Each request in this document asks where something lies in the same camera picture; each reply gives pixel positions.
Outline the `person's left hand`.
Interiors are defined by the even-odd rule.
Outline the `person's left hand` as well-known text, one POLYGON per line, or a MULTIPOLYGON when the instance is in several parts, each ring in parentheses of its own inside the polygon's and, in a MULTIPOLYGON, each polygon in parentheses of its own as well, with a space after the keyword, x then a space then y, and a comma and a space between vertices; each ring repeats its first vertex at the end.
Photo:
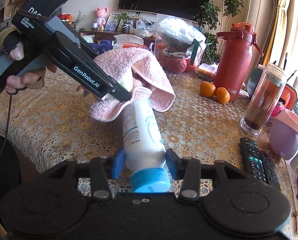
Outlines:
POLYGON ((55 73, 57 67, 41 56, 36 44, 25 41, 16 27, 0 30, 0 93, 41 89, 47 69, 55 73))

